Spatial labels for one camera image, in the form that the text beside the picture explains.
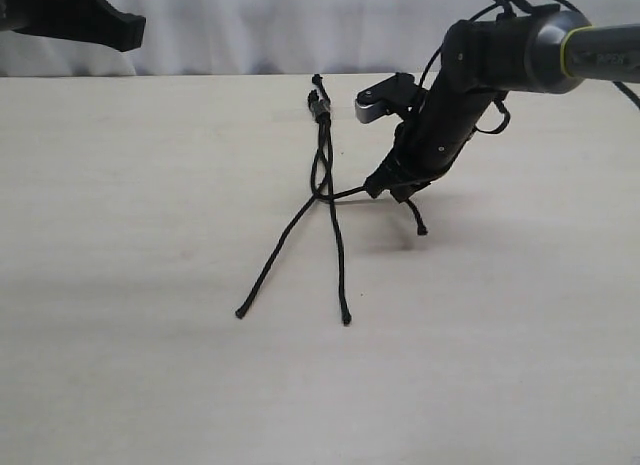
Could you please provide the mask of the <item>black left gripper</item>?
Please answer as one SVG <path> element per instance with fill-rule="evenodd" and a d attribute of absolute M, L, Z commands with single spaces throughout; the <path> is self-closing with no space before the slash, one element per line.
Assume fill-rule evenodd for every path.
<path fill-rule="evenodd" d="M 120 52 L 142 45 L 146 18 L 107 0 L 1 0 L 1 31 L 104 45 Z"/>

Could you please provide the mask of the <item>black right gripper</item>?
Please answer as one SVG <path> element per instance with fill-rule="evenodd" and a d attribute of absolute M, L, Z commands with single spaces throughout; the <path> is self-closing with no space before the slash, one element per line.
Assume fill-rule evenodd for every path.
<path fill-rule="evenodd" d="M 364 191 L 376 199 L 392 190 L 397 203 L 409 201 L 449 171 L 474 134 L 474 125 L 419 131 L 401 122 L 394 130 L 391 151 L 365 179 Z"/>

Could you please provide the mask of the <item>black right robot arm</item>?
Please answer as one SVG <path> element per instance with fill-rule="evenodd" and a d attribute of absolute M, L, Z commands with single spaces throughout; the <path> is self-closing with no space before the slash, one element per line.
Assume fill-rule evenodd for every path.
<path fill-rule="evenodd" d="M 566 94 L 586 80 L 639 80 L 639 27 L 596 27 L 577 11 L 541 7 L 529 16 L 460 20 L 440 48 L 429 88 L 396 73 L 361 91 L 358 120 L 396 114 L 391 150 L 365 180 L 371 197 L 388 191 L 404 202 L 444 176 L 478 133 L 490 105 L 510 92 Z"/>

